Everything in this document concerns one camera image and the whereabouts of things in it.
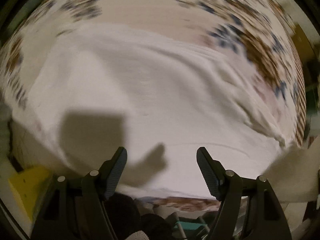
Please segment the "white pants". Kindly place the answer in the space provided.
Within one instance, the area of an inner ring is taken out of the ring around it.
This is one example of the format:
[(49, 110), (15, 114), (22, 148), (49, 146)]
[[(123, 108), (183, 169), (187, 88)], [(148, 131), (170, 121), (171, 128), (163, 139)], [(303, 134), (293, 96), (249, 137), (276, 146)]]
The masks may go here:
[(116, 24), (61, 34), (48, 54), (28, 46), (44, 63), (25, 110), (12, 113), (55, 172), (86, 174), (123, 146), (120, 192), (208, 198), (199, 147), (255, 178), (293, 138), (293, 102), (217, 50)]

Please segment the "teal drying rack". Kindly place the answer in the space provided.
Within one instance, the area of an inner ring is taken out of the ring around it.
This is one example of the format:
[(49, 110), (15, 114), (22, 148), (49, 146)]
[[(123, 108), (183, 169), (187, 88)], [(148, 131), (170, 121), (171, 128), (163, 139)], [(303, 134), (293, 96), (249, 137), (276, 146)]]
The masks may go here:
[(199, 216), (196, 219), (191, 219), (179, 217), (176, 212), (172, 215), (174, 219), (172, 236), (174, 239), (204, 240), (207, 238), (210, 228), (202, 216)]

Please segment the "yellow box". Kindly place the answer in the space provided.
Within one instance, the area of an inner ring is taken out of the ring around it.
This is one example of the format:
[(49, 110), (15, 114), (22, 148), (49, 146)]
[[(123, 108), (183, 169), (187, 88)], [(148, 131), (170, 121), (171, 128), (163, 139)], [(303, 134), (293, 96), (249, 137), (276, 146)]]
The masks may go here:
[(53, 179), (44, 166), (34, 166), (9, 177), (8, 182), (18, 207), (33, 223)]

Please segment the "floral bed blanket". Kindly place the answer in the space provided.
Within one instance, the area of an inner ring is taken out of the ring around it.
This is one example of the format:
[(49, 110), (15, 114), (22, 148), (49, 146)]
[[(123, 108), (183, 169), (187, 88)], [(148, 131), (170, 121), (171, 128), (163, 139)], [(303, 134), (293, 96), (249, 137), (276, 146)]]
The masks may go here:
[[(1, 93), (11, 112), (25, 110), (28, 93), (44, 63), (44, 59), (31, 61), (33, 52), (28, 43), (34, 41), (41, 53), (48, 54), (54, 38), (84, 24), (125, 25), (208, 47), (232, 61), (242, 60), (251, 65), (263, 84), (295, 106), (293, 138), (273, 162), (300, 148), (306, 113), (302, 65), (274, 1), (44, 0), (5, 33), (7, 39), (1, 47)], [(84, 175), (55, 172), (40, 163), (38, 154), (44, 152), (44, 147), (14, 120), (13, 113), (12, 120), (12, 154), (23, 169), (44, 166), (60, 176)], [(211, 195), (208, 198), (125, 195), (183, 211), (202, 210), (209, 202), (215, 202)]]

